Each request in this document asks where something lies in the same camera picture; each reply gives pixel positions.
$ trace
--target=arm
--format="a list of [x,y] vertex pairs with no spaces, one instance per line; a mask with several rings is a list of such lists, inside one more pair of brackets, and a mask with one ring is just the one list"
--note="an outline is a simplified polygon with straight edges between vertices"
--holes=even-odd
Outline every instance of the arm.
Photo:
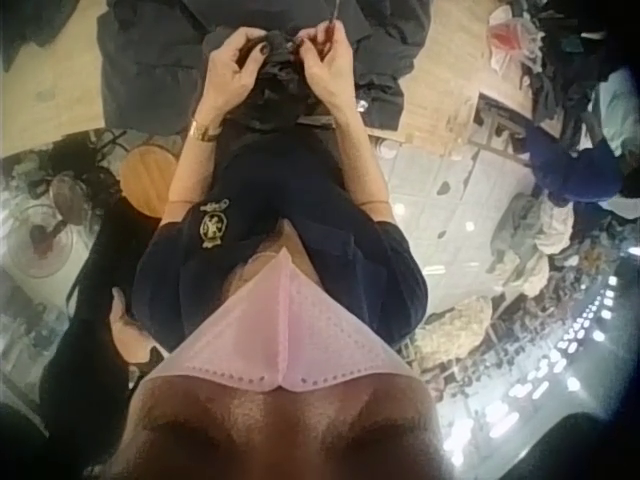
[[[254,48],[242,69],[236,60],[240,49],[249,40],[265,33],[256,28],[240,28],[211,53],[202,99],[193,117],[196,126],[205,127],[210,133],[219,132],[227,112],[247,97],[268,47],[263,43]],[[187,136],[169,187],[169,200],[160,225],[179,222],[191,206],[205,198],[215,168],[215,147],[215,139],[203,141],[191,134]]]
[[[353,52],[344,26],[339,21],[333,26],[325,22],[298,36],[309,86],[335,119],[347,192],[373,220],[395,223],[387,182],[356,108]],[[319,51],[325,54],[322,59]]]

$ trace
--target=hand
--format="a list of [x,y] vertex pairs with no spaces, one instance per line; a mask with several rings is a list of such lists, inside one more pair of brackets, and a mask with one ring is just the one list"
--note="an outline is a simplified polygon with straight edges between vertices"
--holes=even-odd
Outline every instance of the hand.
[[260,38],[266,33],[258,28],[239,28],[220,48],[211,52],[202,99],[194,115],[198,123],[220,123],[231,109],[247,98],[256,82],[258,70],[269,53],[269,46],[266,43],[257,45],[242,69],[236,60],[249,40]]
[[113,303],[109,314],[111,335],[122,358],[128,363],[146,363],[154,341],[127,317],[124,295],[113,289]]
[[353,51],[342,22],[323,22],[300,31],[297,38],[311,90],[333,116],[357,111]]

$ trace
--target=table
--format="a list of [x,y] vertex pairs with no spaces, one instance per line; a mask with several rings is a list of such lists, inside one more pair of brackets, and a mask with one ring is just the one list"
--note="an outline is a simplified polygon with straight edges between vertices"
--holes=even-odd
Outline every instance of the table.
[[[524,115],[531,98],[519,66],[500,77],[489,66],[488,18],[499,0],[435,0],[432,24],[415,70],[402,80],[405,110],[397,132],[371,134],[447,155],[466,143],[479,93]],[[96,17],[105,0],[80,0],[47,48],[23,47],[2,76],[2,156],[104,126]]]

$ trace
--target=embroidered badge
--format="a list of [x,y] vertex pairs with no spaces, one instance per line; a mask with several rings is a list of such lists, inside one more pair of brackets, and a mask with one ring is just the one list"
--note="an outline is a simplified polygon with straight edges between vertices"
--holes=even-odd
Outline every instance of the embroidered badge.
[[209,202],[200,207],[201,212],[207,212],[200,224],[202,248],[212,248],[222,243],[222,236],[227,229],[227,217],[223,210],[229,206],[229,200]]

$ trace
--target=tiled floor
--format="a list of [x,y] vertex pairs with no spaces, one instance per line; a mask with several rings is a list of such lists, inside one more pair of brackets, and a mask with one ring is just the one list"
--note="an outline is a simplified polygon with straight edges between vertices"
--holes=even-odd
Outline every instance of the tiled floor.
[[[477,127],[472,137],[486,134]],[[427,278],[429,314],[499,292],[485,273],[489,242],[513,196],[534,183],[530,170],[492,153],[467,147],[458,158],[403,146],[395,159],[380,160],[396,219]]]

